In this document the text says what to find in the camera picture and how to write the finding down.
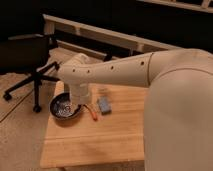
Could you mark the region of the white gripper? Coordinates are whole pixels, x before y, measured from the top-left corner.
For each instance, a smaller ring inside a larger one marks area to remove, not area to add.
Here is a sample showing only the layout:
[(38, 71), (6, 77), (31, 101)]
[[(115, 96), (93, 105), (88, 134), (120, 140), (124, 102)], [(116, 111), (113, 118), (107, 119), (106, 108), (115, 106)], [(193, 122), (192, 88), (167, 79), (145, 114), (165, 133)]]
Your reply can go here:
[(91, 102), (91, 91), (88, 84), (70, 86), (70, 97), (73, 104), (84, 105)]

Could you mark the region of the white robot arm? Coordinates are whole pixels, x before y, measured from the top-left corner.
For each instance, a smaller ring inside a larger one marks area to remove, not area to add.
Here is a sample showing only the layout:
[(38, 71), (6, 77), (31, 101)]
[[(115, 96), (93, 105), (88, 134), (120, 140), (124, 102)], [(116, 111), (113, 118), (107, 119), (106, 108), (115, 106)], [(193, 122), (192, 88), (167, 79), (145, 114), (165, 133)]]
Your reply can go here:
[(77, 104), (90, 83), (146, 87), (145, 171), (213, 171), (213, 53), (175, 49), (95, 64), (79, 53), (58, 76)]

